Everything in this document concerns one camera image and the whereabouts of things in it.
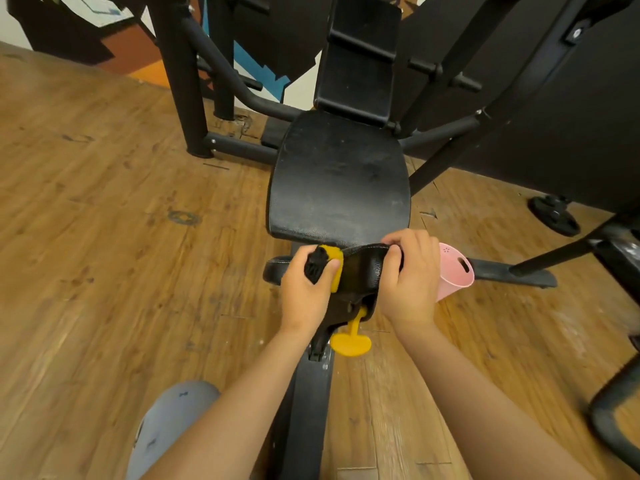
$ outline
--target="pink cup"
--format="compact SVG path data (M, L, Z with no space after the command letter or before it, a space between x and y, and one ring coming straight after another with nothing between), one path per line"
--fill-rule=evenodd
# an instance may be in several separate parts
M462 253L440 243L440 286L438 287L438 301L458 291L468 288L474 282L474 269Z

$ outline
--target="person's left hand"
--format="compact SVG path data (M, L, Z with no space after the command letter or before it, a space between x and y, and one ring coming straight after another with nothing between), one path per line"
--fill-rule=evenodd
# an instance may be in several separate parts
M301 246L287 272L282 277L282 323L283 332L298 333L311 340L324 318L331 295L331 283L340 261L332 259L327 263L318 282L314 285L305 276L307 257L316 246Z

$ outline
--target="person's right arm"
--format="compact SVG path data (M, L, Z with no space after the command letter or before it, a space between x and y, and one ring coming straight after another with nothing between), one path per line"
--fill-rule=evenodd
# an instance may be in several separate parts
M437 329L438 240L427 231L405 229L383 242L392 245L378 307L429 387L474 480L592 479Z

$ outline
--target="person's leg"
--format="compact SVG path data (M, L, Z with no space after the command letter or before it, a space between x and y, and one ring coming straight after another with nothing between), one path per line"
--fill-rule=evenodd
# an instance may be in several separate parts
M167 389L140 423L126 480L138 480L198 419L220 392L204 381L188 381Z

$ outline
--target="white painted shape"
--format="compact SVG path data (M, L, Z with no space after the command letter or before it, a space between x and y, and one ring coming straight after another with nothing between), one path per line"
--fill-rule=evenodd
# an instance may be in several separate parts
M81 16L96 27L105 27L112 23L133 18L129 8L120 10L110 0L60 0L69 10Z
M154 24L151 23L151 15L149 15L149 7L145 6L145 10L144 12L142 12L142 16L140 17L140 20L142 21L142 23L144 23L147 28L149 29L149 31L151 33L153 33L153 35L156 35L156 30L154 29Z
M11 45L31 49L29 39L24 34L20 22L9 15L6 0L0 0L0 40Z
M318 52L318 55L316 55L316 65L284 89L284 104L297 107L303 111L308 111L313 108L321 55L322 52Z
M242 67L242 65L238 64L236 61L234 61L234 68L241 74L244 75L245 77L251 77L251 74L249 74L249 72L245 71L244 67ZM275 97L273 97L273 95L267 91L267 89L262 88L261 91L256 91L255 89L251 89L249 88L249 90L253 93L256 94L260 97L263 97L265 99L268 99L270 101L276 101L276 102L280 102L278 101ZM249 109L247 106L245 106L244 104L242 104L242 102L240 101L240 99L236 98L235 101L235 106L236 107L241 107L243 109Z

